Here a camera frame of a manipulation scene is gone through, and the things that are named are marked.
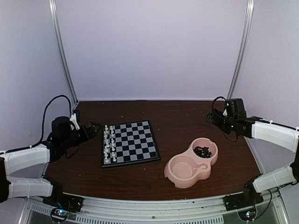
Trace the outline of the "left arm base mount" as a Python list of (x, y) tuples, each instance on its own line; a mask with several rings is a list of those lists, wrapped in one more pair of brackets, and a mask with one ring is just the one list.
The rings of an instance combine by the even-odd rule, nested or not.
[(42, 197), (43, 203), (52, 207), (62, 208), (70, 212), (80, 212), (83, 205), (83, 198), (79, 196), (73, 196), (63, 194), (61, 198), (54, 197)]

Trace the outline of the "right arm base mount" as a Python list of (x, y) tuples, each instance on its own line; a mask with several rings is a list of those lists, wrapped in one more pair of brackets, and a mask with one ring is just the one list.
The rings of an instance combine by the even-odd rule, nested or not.
[(254, 207), (254, 205), (263, 202), (261, 195), (254, 196), (253, 198), (246, 197), (244, 193), (228, 194), (223, 197), (223, 202), (226, 207), (226, 211), (238, 210), (246, 207)]

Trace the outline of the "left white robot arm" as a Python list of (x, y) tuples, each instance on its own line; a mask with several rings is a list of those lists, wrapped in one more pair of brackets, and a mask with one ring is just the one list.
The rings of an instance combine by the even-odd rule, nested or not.
[(11, 149), (0, 154), (0, 201), (18, 197), (47, 197), (57, 207), (67, 203), (63, 186), (46, 178), (19, 178), (11, 174), (35, 165), (58, 161), (67, 155), (67, 150), (95, 138), (101, 125), (90, 122), (79, 125), (77, 118), (62, 116), (51, 123), (51, 133), (47, 140), (28, 149)]

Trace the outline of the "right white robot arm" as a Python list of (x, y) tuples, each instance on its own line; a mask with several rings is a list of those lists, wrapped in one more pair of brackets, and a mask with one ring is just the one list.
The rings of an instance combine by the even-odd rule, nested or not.
[(255, 202), (264, 191), (273, 188), (296, 185), (299, 182), (299, 129), (261, 117), (248, 117), (241, 98), (225, 99), (223, 110), (211, 105), (207, 121), (217, 126), (224, 134), (234, 132), (236, 137), (263, 140), (295, 153), (294, 161), (282, 168), (267, 174), (257, 176), (244, 184), (240, 194), (240, 203), (249, 206)]

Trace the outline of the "black and white chessboard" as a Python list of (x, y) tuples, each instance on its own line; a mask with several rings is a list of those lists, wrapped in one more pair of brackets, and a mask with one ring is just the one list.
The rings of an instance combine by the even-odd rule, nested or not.
[[(101, 167), (112, 168), (120, 166), (128, 166), (145, 162), (159, 161), (161, 156), (157, 147), (154, 133), (152, 131), (149, 120), (136, 121), (124, 124), (107, 125), (114, 128), (114, 137), (110, 136), (110, 130), (105, 131), (105, 126), (102, 128), (102, 156)], [(104, 132), (108, 134), (109, 144), (109, 159), (105, 163), (104, 156)], [(111, 139), (114, 139), (115, 151), (111, 149)], [(116, 162), (113, 162), (112, 152), (116, 153)]]

